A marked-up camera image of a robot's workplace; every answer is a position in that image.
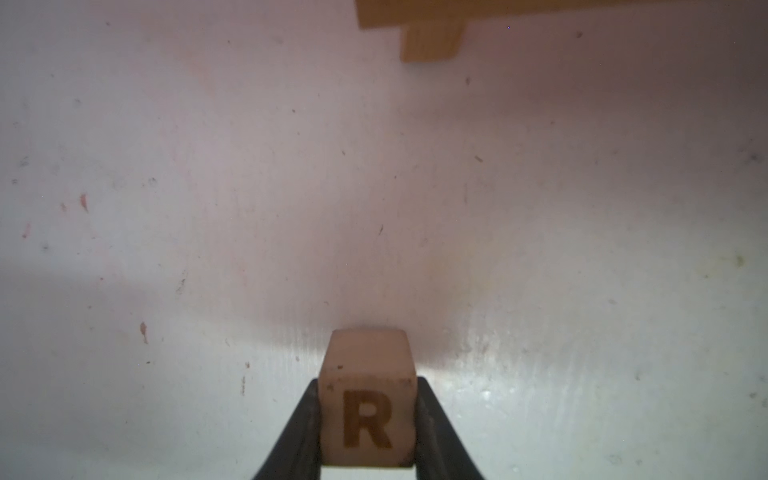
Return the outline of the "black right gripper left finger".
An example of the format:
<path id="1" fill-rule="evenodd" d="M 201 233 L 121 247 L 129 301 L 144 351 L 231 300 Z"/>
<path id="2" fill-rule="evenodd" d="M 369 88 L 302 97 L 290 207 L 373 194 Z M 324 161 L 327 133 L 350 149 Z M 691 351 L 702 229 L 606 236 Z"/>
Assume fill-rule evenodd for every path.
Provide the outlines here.
<path id="1" fill-rule="evenodd" d="M 309 382 L 254 480 L 318 480 L 321 476 L 318 380 Z"/>

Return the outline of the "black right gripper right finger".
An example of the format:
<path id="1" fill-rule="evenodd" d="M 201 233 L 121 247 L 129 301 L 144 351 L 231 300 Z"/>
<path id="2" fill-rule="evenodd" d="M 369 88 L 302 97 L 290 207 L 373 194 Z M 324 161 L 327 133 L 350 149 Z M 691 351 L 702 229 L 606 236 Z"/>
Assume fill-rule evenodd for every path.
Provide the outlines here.
<path id="1" fill-rule="evenodd" d="M 415 468 L 418 480 L 484 480 L 425 377 L 417 378 Z"/>

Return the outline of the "wooden letter block R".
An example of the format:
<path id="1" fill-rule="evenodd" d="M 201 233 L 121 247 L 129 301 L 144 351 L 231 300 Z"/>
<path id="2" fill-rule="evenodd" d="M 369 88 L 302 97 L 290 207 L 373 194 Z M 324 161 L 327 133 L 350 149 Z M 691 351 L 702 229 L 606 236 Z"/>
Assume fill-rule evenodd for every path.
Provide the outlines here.
<path id="1" fill-rule="evenodd" d="M 334 331 L 318 375 L 318 398 L 325 466 L 413 464 L 417 375 L 405 331 Z"/>

